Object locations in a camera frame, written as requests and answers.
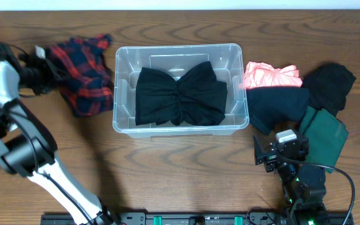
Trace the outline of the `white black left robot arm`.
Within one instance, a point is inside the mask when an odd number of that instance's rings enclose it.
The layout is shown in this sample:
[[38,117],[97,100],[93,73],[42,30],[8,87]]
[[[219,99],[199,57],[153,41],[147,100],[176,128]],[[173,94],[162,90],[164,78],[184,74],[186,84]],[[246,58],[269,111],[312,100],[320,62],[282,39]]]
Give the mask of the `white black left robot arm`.
[[0,166],[44,188],[75,224],[119,224],[120,217],[67,170],[52,134],[21,102],[22,88],[39,96],[66,78],[42,48],[15,56],[9,44],[0,42]]

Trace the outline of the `clear plastic storage bin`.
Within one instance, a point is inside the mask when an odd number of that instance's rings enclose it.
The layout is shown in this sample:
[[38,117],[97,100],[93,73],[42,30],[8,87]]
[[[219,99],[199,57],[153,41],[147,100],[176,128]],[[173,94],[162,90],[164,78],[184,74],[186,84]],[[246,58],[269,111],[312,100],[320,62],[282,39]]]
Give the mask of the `clear plastic storage bin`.
[[[124,46],[116,51],[112,127],[132,138],[195,134],[230,135],[249,124],[248,100],[241,87],[243,52],[235,43],[185,46]],[[218,126],[186,122],[136,125],[136,84],[142,68],[164,71],[178,80],[193,66],[209,61],[218,80],[227,85],[225,118]]]

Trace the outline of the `black garment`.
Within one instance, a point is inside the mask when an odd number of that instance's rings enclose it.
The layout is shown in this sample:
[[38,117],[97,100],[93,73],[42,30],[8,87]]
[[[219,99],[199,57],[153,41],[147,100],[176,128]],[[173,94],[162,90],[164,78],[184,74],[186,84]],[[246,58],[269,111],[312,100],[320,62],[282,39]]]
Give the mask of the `black garment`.
[[319,66],[304,77],[302,87],[308,88],[309,105],[325,109],[334,117],[346,106],[346,96],[356,80],[354,74],[345,66],[329,63]]
[[217,79],[209,61],[194,66],[178,80],[144,67],[136,84],[135,123],[217,126],[225,118],[227,95],[227,84]]

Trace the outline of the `dark green garment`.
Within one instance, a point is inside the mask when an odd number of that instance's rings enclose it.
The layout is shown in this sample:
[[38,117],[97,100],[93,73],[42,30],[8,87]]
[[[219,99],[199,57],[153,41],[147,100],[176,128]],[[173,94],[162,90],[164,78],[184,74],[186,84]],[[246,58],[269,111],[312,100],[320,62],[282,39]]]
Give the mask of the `dark green garment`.
[[346,125],[326,109],[307,107],[299,132],[309,139],[308,163],[334,167],[348,138]]

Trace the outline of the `red navy plaid shirt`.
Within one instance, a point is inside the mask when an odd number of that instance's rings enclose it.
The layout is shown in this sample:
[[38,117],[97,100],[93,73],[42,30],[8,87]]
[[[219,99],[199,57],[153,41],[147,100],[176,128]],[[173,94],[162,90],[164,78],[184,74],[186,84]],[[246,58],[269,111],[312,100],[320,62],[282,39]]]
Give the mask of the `red navy plaid shirt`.
[[113,109],[112,71],[104,58],[112,41],[110,34],[72,37],[46,49],[47,58],[68,75],[59,82],[59,92],[78,118]]

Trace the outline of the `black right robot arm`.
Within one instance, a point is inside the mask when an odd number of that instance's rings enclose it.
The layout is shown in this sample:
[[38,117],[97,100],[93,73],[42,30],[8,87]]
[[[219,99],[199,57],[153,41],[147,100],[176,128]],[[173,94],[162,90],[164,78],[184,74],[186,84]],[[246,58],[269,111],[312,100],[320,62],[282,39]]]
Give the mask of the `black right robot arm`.
[[323,204],[326,195],[325,170],[306,162],[309,139],[295,129],[276,134],[276,140],[263,146],[254,140],[255,164],[266,172],[279,174],[288,207],[274,217],[274,224],[329,224]]

